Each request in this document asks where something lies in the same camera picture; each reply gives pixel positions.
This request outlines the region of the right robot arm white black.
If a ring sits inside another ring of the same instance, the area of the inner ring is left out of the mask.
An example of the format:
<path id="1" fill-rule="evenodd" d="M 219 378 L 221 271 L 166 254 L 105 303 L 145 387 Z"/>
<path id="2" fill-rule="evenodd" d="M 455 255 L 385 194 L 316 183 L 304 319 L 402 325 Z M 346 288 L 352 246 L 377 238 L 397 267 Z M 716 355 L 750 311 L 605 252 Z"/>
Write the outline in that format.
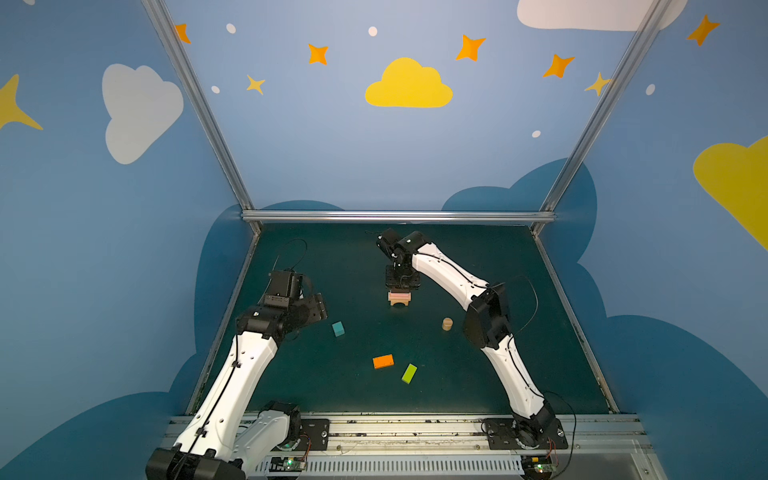
<path id="1" fill-rule="evenodd" d="M 464 335 L 488 358 L 507 394 L 513 438 L 529 449 L 567 447 L 561 421 L 536 387 L 516 346 L 505 284 L 491 284 L 471 274 L 420 231 L 401 236 L 387 229 L 378 235 L 377 247 L 389 261 L 385 285 L 391 304 L 408 304 L 426 275 L 466 312 Z"/>

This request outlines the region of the orange wood block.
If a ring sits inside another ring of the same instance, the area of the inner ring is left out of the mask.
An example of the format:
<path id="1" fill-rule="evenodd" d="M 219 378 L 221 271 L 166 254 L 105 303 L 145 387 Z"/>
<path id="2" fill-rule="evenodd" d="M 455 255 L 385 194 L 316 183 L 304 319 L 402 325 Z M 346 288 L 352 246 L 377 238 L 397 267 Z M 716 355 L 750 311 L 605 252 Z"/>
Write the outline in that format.
<path id="1" fill-rule="evenodd" d="M 386 354 L 374 357 L 372 359 L 372 365 L 376 370 L 392 367 L 395 365 L 394 356 L 392 354 Z"/>

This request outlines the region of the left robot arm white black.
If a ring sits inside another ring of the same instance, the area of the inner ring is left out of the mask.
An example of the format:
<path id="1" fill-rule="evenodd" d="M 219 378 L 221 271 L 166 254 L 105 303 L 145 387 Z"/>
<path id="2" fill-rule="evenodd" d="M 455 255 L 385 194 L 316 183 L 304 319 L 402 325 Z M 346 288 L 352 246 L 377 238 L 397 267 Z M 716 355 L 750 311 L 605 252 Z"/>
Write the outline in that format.
<path id="1" fill-rule="evenodd" d="M 148 479 L 246 479 L 278 447 L 302 436 L 296 404 L 270 401 L 239 433 L 255 387 L 285 337 L 327 318 L 321 294 L 290 268 L 274 270 L 260 300 L 238 318 L 227 362 L 205 400 L 170 448 L 156 449 L 145 467 Z"/>

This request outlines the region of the lime green wood block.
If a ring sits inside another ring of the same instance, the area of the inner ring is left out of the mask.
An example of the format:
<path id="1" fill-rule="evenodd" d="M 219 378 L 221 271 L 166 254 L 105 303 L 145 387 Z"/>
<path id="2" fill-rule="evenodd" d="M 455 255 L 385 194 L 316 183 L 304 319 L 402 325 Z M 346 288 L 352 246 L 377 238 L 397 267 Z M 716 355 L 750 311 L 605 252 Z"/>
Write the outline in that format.
<path id="1" fill-rule="evenodd" d="M 409 364 L 406 367 L 406 369 L 405 369 L 405 371 L 404 371 L 404 373 L 403 373 L 403 375 L 401 377 L 401 381 L 404 382 L 405 384 L 410 384 L 412 382 L 412 380 L 413 380 L 417 370 L 418 370 L 418 367 L 416 365 Z"/>

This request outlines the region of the teal wood block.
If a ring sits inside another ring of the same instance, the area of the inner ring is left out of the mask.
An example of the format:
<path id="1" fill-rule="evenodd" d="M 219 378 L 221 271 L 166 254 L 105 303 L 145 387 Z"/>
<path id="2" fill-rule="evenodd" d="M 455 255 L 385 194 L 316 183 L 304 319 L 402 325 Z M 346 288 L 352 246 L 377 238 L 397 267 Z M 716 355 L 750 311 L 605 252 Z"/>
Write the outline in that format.
<path id="1" fill-rule="evenodd" d="M 342 335 L 345 334 L 345 329 L 344 329 L 344 326 L 343 326 L 343 324 L 341 322 L 333 323 L 332 324 L 332 329 L 333 329 L 334 335 L 336 337 L 339 337 L 339 336 L 342 336 Z"/>

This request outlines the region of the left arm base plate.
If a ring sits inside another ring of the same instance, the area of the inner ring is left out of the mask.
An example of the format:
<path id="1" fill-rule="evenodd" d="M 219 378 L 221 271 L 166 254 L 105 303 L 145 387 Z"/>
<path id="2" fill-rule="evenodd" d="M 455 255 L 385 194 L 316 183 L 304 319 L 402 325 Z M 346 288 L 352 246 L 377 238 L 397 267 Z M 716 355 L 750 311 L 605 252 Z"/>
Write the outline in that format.
<path id="1" fill-rule="evenodd" d="M 330 420 L 327 418 L 291 420 L 288 436 L 278 446 L 278 449 L 283 451 L 326 451 L 329 437 Z"/>

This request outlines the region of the pink wood block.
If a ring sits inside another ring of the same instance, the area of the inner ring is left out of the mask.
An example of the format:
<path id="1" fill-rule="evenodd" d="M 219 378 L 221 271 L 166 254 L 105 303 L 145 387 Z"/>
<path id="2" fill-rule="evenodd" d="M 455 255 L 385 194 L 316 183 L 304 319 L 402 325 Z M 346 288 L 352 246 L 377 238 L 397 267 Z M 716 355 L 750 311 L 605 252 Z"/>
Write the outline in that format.
<path id="1" fill-rule="evenodd" d="M 412 295 L 410 292 L 392 292 L 388 293 L 389 301 L 409 301 Z"/>

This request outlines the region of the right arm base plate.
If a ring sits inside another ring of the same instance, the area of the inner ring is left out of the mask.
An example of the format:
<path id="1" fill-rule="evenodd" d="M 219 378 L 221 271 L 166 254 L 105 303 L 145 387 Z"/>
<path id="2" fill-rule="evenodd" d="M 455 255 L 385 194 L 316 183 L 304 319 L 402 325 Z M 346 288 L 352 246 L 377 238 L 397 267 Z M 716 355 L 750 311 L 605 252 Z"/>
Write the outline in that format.
<path id="1" fill-rule="evenodd" d="M 567 435 L 558 420 L 544 431 L 513 418 L 486 418 L 481 432 L 491 450 L 568 449 Z"/>

